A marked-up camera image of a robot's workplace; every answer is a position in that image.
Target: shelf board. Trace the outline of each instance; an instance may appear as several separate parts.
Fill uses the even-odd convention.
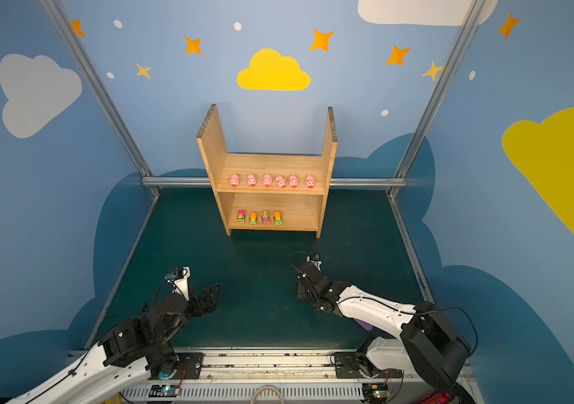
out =
[[[262,184],[262,176],[271,174],[274,181],[272,186]],[[232,187],[229,179],[231,174],[240,176],[240,185]],[[246,177],[254,174],[258,184],[250,187]],[[287,180],[290,175],[299,179],[298,187],[278,188],[275,182],[276,175],[282,175]],[[314,188],[305,186],[305,178],[311,175],[316,180]],[[325,184],[323,180],[323,160],[320,156],[286,156],[286,155],[242,155],[229,153],[216,184],[218,192],[232,193],[264,193],[264,194],[296,194],[296,195],[323,195]]]
[[[278,195],[267,193],[238,193],[229,212],[229,229],[318,231],[321,195]],[[246,213],[244,224],[236,222],[238,211]],[[271,224],[262,224],[262,211],[269,211]],[[274,211],[280,211],[283,224],[274,224]],[[258,213],[258,224],[249,224],[251,212]]]

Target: wooden bookshelf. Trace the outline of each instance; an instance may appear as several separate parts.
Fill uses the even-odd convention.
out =
[[[217,105],[211,105],[197,134],[197,143],[228,235],[231,235],[231,229],[245,229],[315,231],[316,237],[321,236],[338,145],[331,107],[328,108],[323,136],[321,156],[228,153]],[[268,188],[262,185],[262,176],[267,173],[274,179],[272,186]],[[240,176],[240,184],[237,187],[231,187],[229,182],[232,174]],[[249,174],[258,178],[255,187],[250,187],[246,182]],[[291,188],[288,185],[286,188],[278,188],[275,185],[276,175],[289,178],[292,174],[299,178],[298,187]],[[312,189],[305,186],[307,175],[316,180]],[[236,221],[237,213],[241,209],[246,212],[243,224]],[[272,224],[262,224],[260,214],[263,210],[269,211]],[[274,224],[274,211],[281,212],[283,224],[280,226]],[[249,224],[251,212],[258,214],[257,225]]]

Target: robotic arm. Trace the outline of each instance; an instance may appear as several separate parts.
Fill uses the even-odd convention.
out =
[[[365,377],[386,369],[408,370],[440,392],[461,389],[456,379],[471,347],[433,303],[396,303],[343,280],[332,282],[321,272],[316,255],[296,273],[299,297],[309,297],[315,310],[363,321],[395,337],[369,339],[359,348],[357,366]]]
[[[188,288],[190,275],[187,266],[172,270],[164,278],[172,293],[111,328],[79,360],[8,403],[96,404],[151,376],[170,379],[178,369],[170,338],[191,318],[212,313],[219,297],[218,284],[195,295]]]

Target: yellow star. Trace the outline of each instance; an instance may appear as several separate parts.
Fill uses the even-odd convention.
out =
[[[437,76],[438,72],[442,69],[444,69],[444,66],[437,67],[435,65],[435,60],[434,60],[434,61],[430,62],[430,70],[428,72],[422,74],[421,76],[422,77],[424,77],[424,76],[433,77],[433,81],[435,81],[435,77]]]
[[[404,63],[404,56],[406,56],[406,53],[411,50],[411,48],[408,49],[399,49],[396,46],[392,47],[392,55],[390,55],[390,59],[388,59],[388,61],[386,62],[386,65],[388,66],[391,63],[397,63],[399,66],[402,65],[402,63]]]
[[[201,39],[188,39],[186,37],[184,37],[184,39],[186,40],[186,43],[188,44],[188,49],[186,49],[186,54],[189,53],[196,53],[198,55],[202,54],[202,51],[200,50],[200,42],[202,42]]]
[[[145,76],[148,78],[148,80],[150,80],[150,76],[148,76],[148,70],[152,69],[152,67],[144,69],[143,67],[139,66],[139,63],[137,63],[136,66],[139,68],[139,72],[136,75],[137,76]]]
[[[310,50],[314,50],[314,49],[323,49],[325,52],[327,52],[327,45],[328,45],[328,41],[330,40],[331,35],[333,34],[333,32],[328,32],[327,34],[322,34],[316,30],[314,30],[314,43],[312,44],[312,47],[310,48]]]
[[[71,21],[73,30],[76,31],[76,34],[80,36],[85,36],[83,30],[81,30],[81,20]]]
[[[509,13],[509,17],[507,17],[507,21],[505,21],[505,25],[498,30],[499,34],[505,34],[505,38],[509,38],[509,33],[511,32],[512,28],[516,26],[520,22],[519,19],[515,19],[511,13]]]

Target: yellow cloud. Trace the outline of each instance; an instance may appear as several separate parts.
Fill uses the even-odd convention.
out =
[[[574,234],[574,107],[541,124],[516,122],[505,131],[502,147]]]
[[[298,91],[306,89],[311,80],[296,59],[274,49],[260,49],[251,58],[249,69],[238,73],[238,85],[247,90]]]

